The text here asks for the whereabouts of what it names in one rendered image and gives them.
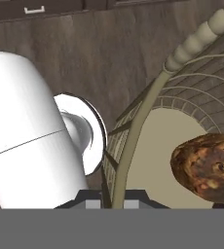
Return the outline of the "dark brown cabinet door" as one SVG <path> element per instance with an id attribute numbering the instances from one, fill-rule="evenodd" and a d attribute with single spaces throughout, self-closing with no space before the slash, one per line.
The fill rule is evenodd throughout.
<path id="1" fill-rule="evenodd" d="M 174 3 L 188 0 L 83 0 L 84 9 L 89 11 L 106 11 L 116 8 L 144 4 Z"/>

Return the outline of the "beige wire basket with handle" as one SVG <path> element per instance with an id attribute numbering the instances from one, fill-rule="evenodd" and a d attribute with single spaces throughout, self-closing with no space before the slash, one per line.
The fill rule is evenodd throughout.
<path id="1" fill-rule="evenodd" d="M 224 8 L 166 59 L 162 71 L 118 118 L 104 151 L 102 200 L 124 207 L 126 190 L 195 196 L 174 178 L 174 149 L 207 133 L 224 133 Z"/>

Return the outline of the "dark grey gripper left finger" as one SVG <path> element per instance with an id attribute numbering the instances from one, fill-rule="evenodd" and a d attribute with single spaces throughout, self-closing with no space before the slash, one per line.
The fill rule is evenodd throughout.
<path id="1" fill-rule="evenodd" d="M 101 192 L 98 190 L 80 190 L 74 199 L 57 207 L 57 209 L 69 208 L 100 209 Z"/>

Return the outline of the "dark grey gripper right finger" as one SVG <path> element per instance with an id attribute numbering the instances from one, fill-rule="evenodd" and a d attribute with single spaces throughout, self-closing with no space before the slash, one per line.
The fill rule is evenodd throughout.
<path id="1" fill-rule="evenodd" d="M 145 190 L 126 190 L 125 209 L 143 209 L 143 208 L 154 208 L 154 209 L 168 209 L 167 206 L 150 199 Z"/>

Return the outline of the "dark brown drawer front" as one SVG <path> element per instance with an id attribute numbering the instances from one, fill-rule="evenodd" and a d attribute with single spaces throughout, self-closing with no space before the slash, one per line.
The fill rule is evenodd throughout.
<path id="1" fill-rule="evenodd" d="M 23 8 L 38 9 L 45 6 L 45 13 L 26 15 Z M 63 15 L 83 10 L 83 0 L 0 0 L 0 21 L 19 18 Z"/>

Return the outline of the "brown crusty bread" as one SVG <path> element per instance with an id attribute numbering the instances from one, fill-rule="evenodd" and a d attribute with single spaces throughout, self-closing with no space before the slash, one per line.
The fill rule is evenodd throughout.
<path id="1" fill-rule="evenodd" d="M 170 168 L 175 180 L 194 195 L 224 203 L 224 133 L 207 133 L 178 145 Z"/>

